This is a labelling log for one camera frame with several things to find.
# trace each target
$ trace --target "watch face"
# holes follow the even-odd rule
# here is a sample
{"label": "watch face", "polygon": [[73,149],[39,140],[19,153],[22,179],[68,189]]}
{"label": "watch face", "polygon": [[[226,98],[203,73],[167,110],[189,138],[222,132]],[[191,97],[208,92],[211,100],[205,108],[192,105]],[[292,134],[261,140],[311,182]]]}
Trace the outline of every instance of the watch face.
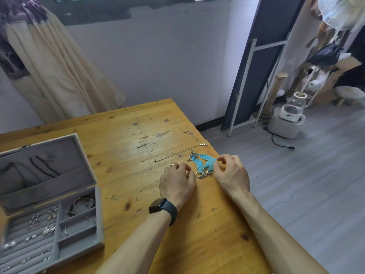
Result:
{"label": "watch face", "polygon": [[151,204],[151,206],[148,208],[148,211],[150,213],[156,213],[159,212],[161,210],[161,206],[163,205],[163,203],[165,202],[166,198],[158,198],[155,201],[153,201],[153,203]]}

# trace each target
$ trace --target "white metal frame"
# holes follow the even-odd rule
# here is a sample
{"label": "white metal frame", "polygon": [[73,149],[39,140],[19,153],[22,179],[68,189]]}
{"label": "white metal frame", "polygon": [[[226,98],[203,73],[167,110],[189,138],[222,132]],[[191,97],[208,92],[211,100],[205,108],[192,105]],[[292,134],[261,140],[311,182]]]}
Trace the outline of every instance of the white metal frame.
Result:
{"label": "white metal frame", "polygon": [[276,60],[276,64],[275,64],[275,66],[274,66],[274,68],[273,68],[273,70],[272,70],[272,72],[271,72],[271,74],[269,76],[269,82],[265,85],[265,87],[266,87],[266,88],[264,88],[264,90],[266,90],[265,96],[264,96],[264,98],[262,100],[262,103],[260,105],[260,109],[258,111],[258,114],[257,114],[256,118],[251,115],[249,120],[247,120],[245,122],[242,122],[240,124],[234,125],[234,121],[236,120],[236,115],[237,115],[238,107],[240,105],[240,101],[241,101],[241,97],[242,97],[242,92],[244,91],[244,85],[246,83],[247,74],[248,74],[249,69],[250,69],[251,60],[252,60],[254,51],[263,50],[263,49],[267,49],[267,48],[271,48],[271,47],[275,47],[275,46],[280,46],[280,45],[285,45],[288,42],[289,34],[288,34],[288,37],[286,38],[286,40],[284,40],[284,41],[278,41],[278,42],[274,42],[274,43],[270,43],[270,44],[266,44],[266,45],[261,45],[261,46],[256,46],[257,38],[253,38],[252,43],[251,43],[251,47],[250,47],[250,51],[249,51],[249,56],[248,56],[247,62],[246,62],[246,67],[244,69],[244,76],[242,78],[240,91],[238,92],[236,106],[234,108],[233,117],[232,117],[232,120],[231,120],[231,125],[229,127],[229,132],[228,132],[228,136],[229,137],[231,136],[232,130],[233,129],[236,129],[238,127],[242,127],[244,125],[251,124],[251,123],[255,123],[253,125],[253,128],[256,127],[256,124],[257,124],[258,119],[259,119],[259,117],[261,115],[263,106],[265,104],[266,98],[267,98],[267,96],[269,94],[270,85],[271,85],[272,79],[274,77],[276,68],[277,68],[277,66],[279,64],[281,55],[282,55],[282,53],[284,51],[284,47],[281,49],[280,54],[279,54],[279,57]]}

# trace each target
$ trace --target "forearm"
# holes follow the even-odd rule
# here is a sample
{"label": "forearm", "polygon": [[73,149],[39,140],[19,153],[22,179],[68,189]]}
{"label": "forearm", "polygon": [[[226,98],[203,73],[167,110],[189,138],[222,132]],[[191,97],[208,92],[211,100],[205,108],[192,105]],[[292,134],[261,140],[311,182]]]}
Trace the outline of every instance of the forearm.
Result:
{"label": "forearm", "polygon": [[250,193],[233,197],[253,230],[275,274],[328,274]]}
{"label": "forearm", "polygon": [[148,273],[170,223],[165,210],[150,214],[96,274]]}

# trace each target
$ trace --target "black bag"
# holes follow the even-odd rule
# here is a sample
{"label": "black bag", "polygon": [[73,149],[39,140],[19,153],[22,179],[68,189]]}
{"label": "black bag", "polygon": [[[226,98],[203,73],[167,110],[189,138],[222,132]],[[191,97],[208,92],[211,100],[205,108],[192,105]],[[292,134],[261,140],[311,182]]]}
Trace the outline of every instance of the black bag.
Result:
{"label": "black bag", "polygon": [[332,42],[318,50],[307,62],[315,66],[334,65],[338,62],[341,51],[342,47]]}

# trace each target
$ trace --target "black baseboard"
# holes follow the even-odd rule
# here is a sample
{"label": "black baseboard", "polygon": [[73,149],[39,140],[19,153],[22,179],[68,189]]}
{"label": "black baseboard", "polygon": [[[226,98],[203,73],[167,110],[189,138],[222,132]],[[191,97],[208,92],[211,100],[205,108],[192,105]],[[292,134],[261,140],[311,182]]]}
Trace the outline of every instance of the black baseboard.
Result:
{"label": "black baseboard", "polygon": [[[274,105],[275,105],[275,104],[278,104],[278,103],[283,103],[283,102],[286,102],[286,100],[285,100],[285,96],[276,97],[276,98],[275,98],[275,101],[274,101]],[[255,106],[255,108],[254,108],[254,110],[253,110],[253,112],[252,112],[252,113],[254,113],[254,112],[258,111],[258,110],[260,109],[260,105],[261,105],[261,104],[257,104],[257,105]],[[201,131],[205,131],[205,130],[207,130],[207,129],[210,129],[210,128],[213,128],[213,127],[216,127],[216,126],[222,125],[222,123],[223,123],[223,119],[224,119],[224,118],[225,118],[225,117],[224,117],[224,116],[222,116],[222,117],[219,117],[219,118],[216,118],[216,119],[210,120],[210,121],[208,121],[208,122],[204,122],[204,123],[202,123],[202,124],[200,124],[200,125],[196,125],[196,126],[195,126],[195,128],[196,128],[199,132],[201,132]]]}

